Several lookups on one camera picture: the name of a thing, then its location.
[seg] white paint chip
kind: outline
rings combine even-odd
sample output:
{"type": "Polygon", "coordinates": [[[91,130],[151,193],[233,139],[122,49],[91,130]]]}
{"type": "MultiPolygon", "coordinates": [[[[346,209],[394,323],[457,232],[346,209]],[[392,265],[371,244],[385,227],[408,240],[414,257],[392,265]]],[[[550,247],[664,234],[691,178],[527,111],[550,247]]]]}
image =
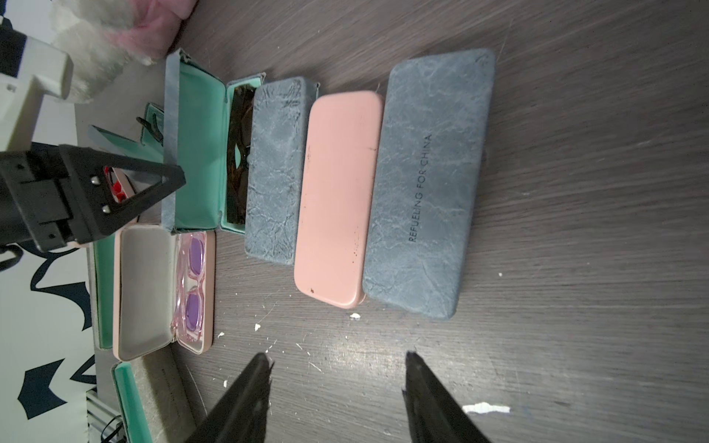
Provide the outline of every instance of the white paint chip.
{"type": "Polygon", "coordinates": [[[487,414],[487,413],[503,413],[503,414],[509,414],[510,413],[510,407],[509,406],[499,406],[499,405],[491,405],[490,403],[487,403],[486,401],[482,403],[476,403],[474,405],[464,405],[463,406],[463,412],[466,414],[469,413],[475,413],[475,414],[487,414]]]}

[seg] white plastic part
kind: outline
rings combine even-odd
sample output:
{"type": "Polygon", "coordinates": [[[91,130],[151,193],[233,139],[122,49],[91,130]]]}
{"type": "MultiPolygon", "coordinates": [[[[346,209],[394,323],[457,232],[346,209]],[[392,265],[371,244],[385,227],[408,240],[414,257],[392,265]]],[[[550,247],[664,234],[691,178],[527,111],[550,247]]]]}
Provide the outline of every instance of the white plastic part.
{"type": "Polygon", "coordinates": [[[17,78],[0,74],[0,151],[30,149],[42,97],[65,99],[73,70],[66,52],[27,37],[17,78]]]}

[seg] pink eyeglass case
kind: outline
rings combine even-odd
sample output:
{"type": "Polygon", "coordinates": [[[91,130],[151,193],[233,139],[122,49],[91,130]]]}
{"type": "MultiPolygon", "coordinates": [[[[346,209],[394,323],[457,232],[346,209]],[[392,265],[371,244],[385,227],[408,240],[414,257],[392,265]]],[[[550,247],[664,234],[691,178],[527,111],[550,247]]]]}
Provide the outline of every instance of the pink eyeglass case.
{"type": "Polygon", "coordinates": [[[384,99],[371,91],[319,98],[308,123],[294,278],[339,308],[364,299],[362,272],[384,99]]]}
{"type": "Polygon", "coordinates": [[[113,354],[129,361],[178,341],[195,354],[212,345],[214,231],[171,235],[132,224],[116,233],[113,354]]]}

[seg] wooden table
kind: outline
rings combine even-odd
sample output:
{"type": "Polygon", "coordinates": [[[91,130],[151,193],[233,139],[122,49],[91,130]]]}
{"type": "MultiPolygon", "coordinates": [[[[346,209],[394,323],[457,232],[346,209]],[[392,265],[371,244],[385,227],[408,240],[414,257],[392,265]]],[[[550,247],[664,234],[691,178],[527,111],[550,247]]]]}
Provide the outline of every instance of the wooden table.
{"type": "MultiPolygon", "coordinates": [[[[268,350],[268,442],[407,442],[403,363],[416,349],[462,405],[511,408],[472,417],[494,442],[705,441],[700,3],[202,0],[178,45],[226,81],[266,71],[384,94],[409,57],[490,47],[498,63],[453,319],[372,300],[338,310],[219,232],[220,336],[203,356],[174,348],[195,417],[268,350]]],[[[87,123],[136,138],[145,102],[162,103],[163,69],[131,66],[78,106],[81,142],[87,123]]]]}

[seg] sunglasses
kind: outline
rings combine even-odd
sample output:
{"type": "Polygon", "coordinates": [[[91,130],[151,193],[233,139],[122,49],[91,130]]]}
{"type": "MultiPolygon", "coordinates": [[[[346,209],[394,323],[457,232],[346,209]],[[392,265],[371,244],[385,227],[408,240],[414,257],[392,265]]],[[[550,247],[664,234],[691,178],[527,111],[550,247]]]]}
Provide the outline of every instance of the sunglasses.
{"type": "Polygon", "coordinates": [[[204,322],[204,232],[180,234],[178,261],[177,309],[175,312],[178,332],[184,331],[183,339],[196,342],[201,339],[204,322]]]}
{"type": "Polygon", "coordinates": [[[226,216],[229,223],[236,225],[243,225],[246,222],[249,184],[247,158],[251,150],[255,93],[256,89],[252,86],[239,86],[234,90],[231,103],[226,158],[228,186],[226,216]]]}

